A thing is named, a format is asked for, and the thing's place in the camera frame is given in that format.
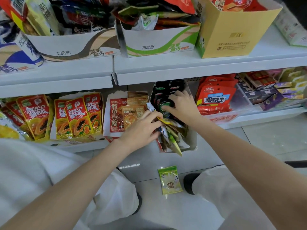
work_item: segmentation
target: hand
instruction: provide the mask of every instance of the hand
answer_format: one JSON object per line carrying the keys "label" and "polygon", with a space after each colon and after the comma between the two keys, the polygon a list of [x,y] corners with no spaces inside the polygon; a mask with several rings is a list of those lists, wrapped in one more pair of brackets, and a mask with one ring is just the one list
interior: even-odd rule
{"label": "hand", "polygon": [[175,108],[162,106],[162,109],[171,113],[185,124],[192,126],[197,122],[201,114],[199,113],[192,95],[186,90],[176,91],[169,96],[169,99],[175,103]]}
{"label": "hand", "polygon": [[160,121],[153,122],[157,117],[162,119],[163,115],[157,111],[145,111],[143,116],[134,122],[119,138],[128,147],[129,153],[148,145],[158,138],[160,132],[153,133],[155,129],[162,125]]}

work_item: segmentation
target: person's left hand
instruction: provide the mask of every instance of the person's left hand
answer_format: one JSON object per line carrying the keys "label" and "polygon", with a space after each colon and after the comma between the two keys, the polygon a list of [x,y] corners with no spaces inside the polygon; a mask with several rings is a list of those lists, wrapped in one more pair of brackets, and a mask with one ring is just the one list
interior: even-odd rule
{"label": "person's left hand", "polygon": [[143,116],[134,122],[119,138],[128,147],[129,154],[158,138],[160,132],[153,133],[155,129],[162,125],[160,121],[153,122],[157,117],[163,119],[160,112],[145,111]]}

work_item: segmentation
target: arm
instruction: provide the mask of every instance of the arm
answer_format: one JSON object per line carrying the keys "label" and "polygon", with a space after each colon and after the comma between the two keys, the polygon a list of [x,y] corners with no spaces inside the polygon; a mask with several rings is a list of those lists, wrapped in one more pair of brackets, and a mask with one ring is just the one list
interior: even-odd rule
{"label": "arm", "polygon": [[277,229],[305,229],[307,178],[201,116],[186,91],[163,108],[197,131],[213,148]]}
{"label": "arm", "polygon": [[119,139],[37,197],[0,230],[72,229],[112,170],[130,153],[157,139],[159,132],[152,134],[161,126],[160,121],[152,123],[157,116],[162,114],[146,111]]}

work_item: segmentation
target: forearm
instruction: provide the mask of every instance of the forearm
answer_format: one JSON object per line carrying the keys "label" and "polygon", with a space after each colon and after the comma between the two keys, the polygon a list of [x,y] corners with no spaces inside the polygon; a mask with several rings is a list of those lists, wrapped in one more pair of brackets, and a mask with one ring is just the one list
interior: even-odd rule
{"label": "forearm", "polygon": [[278,229],[302,227],[307,208],[307,178],[208,119],[192,126],[213,148]]}
{"label": "forearm", "polygon": [[113,169],[129,154],[115,140],[4,224],[4,229],[72,229]]}

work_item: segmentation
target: green wave pattern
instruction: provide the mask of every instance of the green wave pattern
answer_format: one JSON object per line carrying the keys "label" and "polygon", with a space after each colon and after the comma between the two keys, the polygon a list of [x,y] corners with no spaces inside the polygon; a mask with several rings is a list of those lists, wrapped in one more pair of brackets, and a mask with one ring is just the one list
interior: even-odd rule
{"label": "green wave pattern", "polygon": [[169,49],[169,47],[173,44],[173,42],[180,36],[182,35],[184,32],[190,30],[191,28],[193,27],[197,27],[198,25],[196,26],[189,26],[187,27],[186,29],[184,29],[183,31],[179,32],[177,35],[175,35],[169,42],[167,42],[166,44],[164,44],[162,47],[160,48],[156,48],[154,50],[148,50],[148,51],[143,51],[143,50],[136,50],[136,49],[133,49],[133,48],[130,48],[127,46],[127,50],[131,51],[131,52],[134,52],[134,53],[137,53],[137,54],[144,54],[144,55],[152,55],[152,54],[162,54],[163,52],[167,51]]}

